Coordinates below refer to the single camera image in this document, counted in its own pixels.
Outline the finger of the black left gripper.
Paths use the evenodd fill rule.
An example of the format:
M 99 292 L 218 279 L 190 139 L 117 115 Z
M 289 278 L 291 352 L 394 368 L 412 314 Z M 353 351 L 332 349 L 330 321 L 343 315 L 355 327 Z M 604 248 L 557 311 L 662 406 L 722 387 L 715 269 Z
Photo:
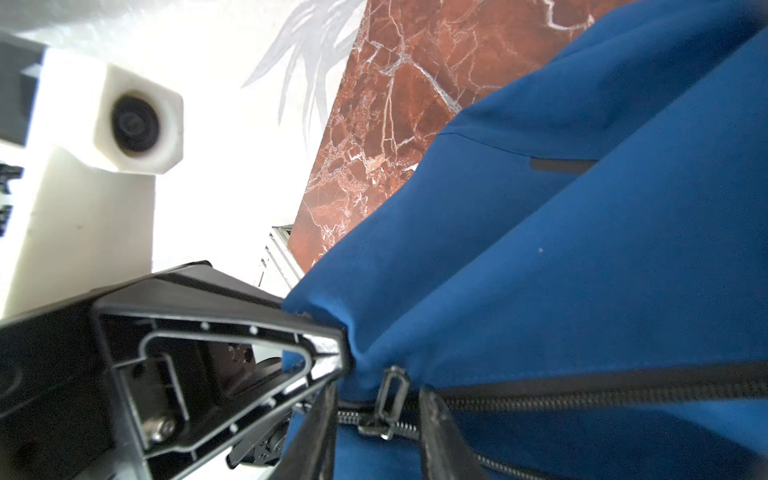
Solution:
M 281 304 L 281 298 L 206 262 L 158 272 L 107 295 L 110 312 L 252 312 Z

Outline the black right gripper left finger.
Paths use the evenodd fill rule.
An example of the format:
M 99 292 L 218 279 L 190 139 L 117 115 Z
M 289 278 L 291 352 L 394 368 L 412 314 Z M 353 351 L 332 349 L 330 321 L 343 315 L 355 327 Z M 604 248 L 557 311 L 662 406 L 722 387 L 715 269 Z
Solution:
M 338 428 L 338 388 L 326 385 L 315 398 L 299 431 L 270 479 L 331 480 Z

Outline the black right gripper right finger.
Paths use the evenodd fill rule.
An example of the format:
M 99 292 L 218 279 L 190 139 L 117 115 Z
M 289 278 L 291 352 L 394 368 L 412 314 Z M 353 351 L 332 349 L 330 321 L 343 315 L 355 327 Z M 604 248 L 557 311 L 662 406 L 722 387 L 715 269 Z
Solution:
M 487 479 L 445 401 L 431 387 L 418 396 L 419 448 L 423 479 Z

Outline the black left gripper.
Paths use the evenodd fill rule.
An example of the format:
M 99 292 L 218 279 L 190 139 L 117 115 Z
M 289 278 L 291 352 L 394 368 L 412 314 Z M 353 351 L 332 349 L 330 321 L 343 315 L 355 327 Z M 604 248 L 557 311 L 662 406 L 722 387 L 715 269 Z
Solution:
M 351 366 L 341 329 L 257 303 L 93 304 L 2 323 L 2 478 L 182 479 L 218 455 L 272 467 L 294 407 Z

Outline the blue zip jacket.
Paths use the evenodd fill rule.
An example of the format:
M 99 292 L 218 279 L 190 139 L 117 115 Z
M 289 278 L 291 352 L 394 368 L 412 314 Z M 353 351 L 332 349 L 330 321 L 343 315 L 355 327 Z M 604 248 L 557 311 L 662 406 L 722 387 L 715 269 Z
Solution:
M 635 1 L 461 111 L 284 309 L 561 479 L 767 475 L 767 5 Z

